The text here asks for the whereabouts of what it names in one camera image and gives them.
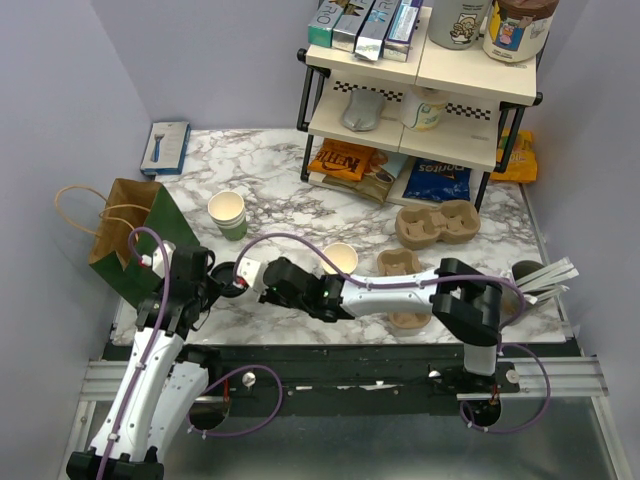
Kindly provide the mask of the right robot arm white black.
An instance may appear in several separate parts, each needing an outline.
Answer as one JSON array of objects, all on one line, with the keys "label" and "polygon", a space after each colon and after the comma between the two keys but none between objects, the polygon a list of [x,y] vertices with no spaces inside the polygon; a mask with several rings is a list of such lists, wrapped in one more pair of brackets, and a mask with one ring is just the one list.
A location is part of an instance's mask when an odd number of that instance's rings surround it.
[{"label": "right robot arm white black", "polygon": [[434,316],[463,343],[462,384],[480,392],[496,380],[502,285],[457,259],[400,276],[317,277],[280,257],[262,265],[249,285],[262,303],[300,310],[326,323],[378,313]]}]

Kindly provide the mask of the single black plastic lid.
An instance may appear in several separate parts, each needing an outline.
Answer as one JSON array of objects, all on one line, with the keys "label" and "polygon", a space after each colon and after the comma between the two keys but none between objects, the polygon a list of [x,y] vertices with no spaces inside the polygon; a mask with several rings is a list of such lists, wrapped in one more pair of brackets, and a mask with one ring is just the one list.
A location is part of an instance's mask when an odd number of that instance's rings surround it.
[{"label": "single black plastic lid", "polygon": [[237,286],[234,283],[234,267],[234,262],[227,261],[216,265],[209,272],[209,276],[221,285],[220,295],[224,298],[237,298],[247,291],[246,286]]}]

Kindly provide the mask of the single green paper cup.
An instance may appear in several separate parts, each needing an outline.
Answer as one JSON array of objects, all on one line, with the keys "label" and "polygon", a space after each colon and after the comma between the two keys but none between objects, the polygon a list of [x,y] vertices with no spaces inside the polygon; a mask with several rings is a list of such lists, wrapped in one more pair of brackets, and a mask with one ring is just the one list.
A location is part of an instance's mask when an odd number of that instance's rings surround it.
[{"label": "single green paper cup", "polygon": [[358,266],[356,250],[342,242],[336,242],[325,247],[322,253],[342,272],[352,274]]}]

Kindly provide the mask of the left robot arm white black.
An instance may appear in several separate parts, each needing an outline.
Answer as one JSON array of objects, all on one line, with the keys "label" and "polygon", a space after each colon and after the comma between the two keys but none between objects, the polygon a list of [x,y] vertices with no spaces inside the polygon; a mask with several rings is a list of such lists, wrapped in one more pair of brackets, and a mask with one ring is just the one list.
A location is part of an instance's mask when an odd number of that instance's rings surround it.
[{"label": "left robot arm white black", "polygon": [[71,454],[71,479],[160,479],[165,448],[196,396],[214,393],[220,368],[207,360],[178,358],[201,313],[220,297],[210,273],[213,251],[176,248],[168,274],[137,306],[131,355],[98,433],[84,451]]}]

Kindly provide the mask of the green paper cup stack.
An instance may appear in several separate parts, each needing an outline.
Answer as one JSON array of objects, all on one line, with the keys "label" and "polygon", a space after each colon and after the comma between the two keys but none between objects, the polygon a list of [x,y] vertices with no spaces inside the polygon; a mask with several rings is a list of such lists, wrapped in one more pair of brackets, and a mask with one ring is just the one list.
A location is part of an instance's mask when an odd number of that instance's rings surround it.
[{"label": "green paper cup stack", "polygon": [[245,202],[232,191],[215,194],[208,202],[208,213],[221,234],[230,241],[242,240],[247,233]]}]

